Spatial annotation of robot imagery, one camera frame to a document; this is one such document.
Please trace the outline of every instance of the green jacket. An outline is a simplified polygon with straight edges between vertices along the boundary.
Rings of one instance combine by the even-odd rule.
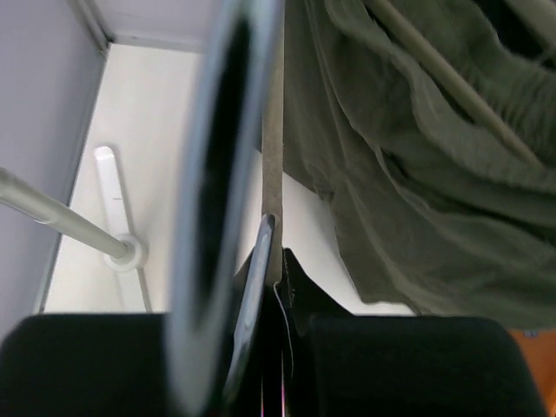
[[[287,1],[284,98],[285,170],[329,202],[361,299],[556,328],[556,171],[469,122],[364,3]],[[556,162],[556,74],[470,0],[392,3]]]

